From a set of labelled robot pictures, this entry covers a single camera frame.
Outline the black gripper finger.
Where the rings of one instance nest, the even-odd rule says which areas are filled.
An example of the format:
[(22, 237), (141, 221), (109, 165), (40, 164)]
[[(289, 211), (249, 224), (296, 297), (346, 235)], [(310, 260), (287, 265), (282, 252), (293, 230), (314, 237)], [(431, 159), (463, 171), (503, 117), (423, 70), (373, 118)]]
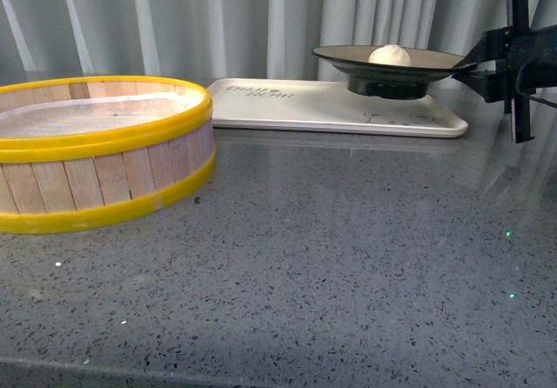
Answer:
[(506, 55), (506, 39), (482, 37), (465, 57), (453, 66), (453, 69), (455, 71), (473, 70), (481, 63), (501, 59)]
[(506, 99), (505, 74), (494, 70), (459, 72), (453, 79), (463, 83), (480, 95), (484, 101)]

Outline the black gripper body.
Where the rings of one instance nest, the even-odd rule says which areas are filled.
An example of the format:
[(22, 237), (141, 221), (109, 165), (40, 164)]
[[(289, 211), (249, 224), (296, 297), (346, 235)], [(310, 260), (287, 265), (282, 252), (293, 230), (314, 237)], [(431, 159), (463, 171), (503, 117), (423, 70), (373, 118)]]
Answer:
[(512, 138), (517, 144), (533, 139), (530, 103), (555, 108), (536, 97), (536, 91), (556, 86), (556, 27), (532, 29), (528, 0), (507, 0), (507, 27), (492, 32), (500, 48), (495, 58), (502, 74), (502, 100), (511, 115)]

